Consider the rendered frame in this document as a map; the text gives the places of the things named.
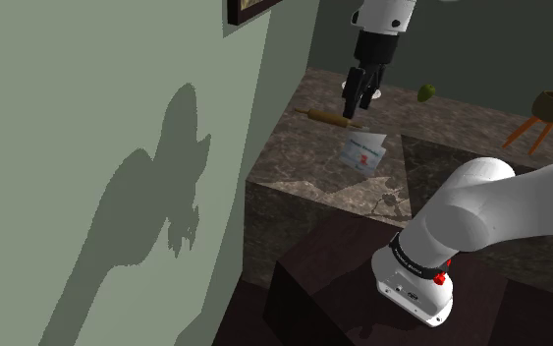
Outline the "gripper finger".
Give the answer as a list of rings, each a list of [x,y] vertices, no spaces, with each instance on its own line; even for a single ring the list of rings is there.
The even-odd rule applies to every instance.
[[[342,97],[345,99],[343,116],[347,119],[354,117],[359,102],[359,94],[363,91],[363,78],[365,70],[359,67],[351,67],[346,79]]]
[[[362,97],[359,102],[359,108],[366,110],[373,96],[379,91],[380,85],[386,70],[385,65],[378,65],[376,71],[372,74],[368,84],[365,88],[365,91],[362,94]]]

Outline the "small white plate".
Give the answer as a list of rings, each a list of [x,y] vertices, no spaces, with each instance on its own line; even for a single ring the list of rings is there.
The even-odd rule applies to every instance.
[[[346,87],[346,81],[342,82],[341,86],[342,86],[342,90],[344,90],[345,87]],[[377,90],[374,92],[374,94],[373,94],[373,96],[371,97],[371,99],[372,99],[372,100],[373,100],[373,99],[377,99],[377,98],[379,98],[380,96],[381,96],[381,91],[380,91],[380,89],[377,89]]]

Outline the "wooden rolling pin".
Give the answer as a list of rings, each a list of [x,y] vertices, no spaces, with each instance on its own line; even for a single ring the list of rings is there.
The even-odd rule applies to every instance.
[[[341,115],[335,115],[335,114],[331,114],[331,113],[327,113],[327,112],[319,111],[315,109],[302,110],[302,109],[296,108],[295,111],[306,115],[308,119],[338,126],[341,128],[355,128],[363,131],[369,130],[368,127],[362,124],[353,122],[351,119],[348,119]]]

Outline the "white printed card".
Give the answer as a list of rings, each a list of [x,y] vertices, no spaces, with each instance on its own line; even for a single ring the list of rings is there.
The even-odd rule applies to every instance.
[[[386,152],[386,135],[368,132],[349,132],[339,159],[355,171],[372,176]]]

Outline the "dark robot stand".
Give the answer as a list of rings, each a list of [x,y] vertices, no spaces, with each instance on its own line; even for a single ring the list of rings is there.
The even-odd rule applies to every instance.
[[[553,293],[470,255],[454,259],[454,306],[437,327],[381,295],[370,259],[398,230],[337,210],[277,261],[264,319],[284,346],[553,346]]]

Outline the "dark framed wall picture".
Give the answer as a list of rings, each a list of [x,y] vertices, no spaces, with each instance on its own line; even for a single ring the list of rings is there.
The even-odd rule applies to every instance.
[[[283,0],[226,0],[227,21],[239,26]]]

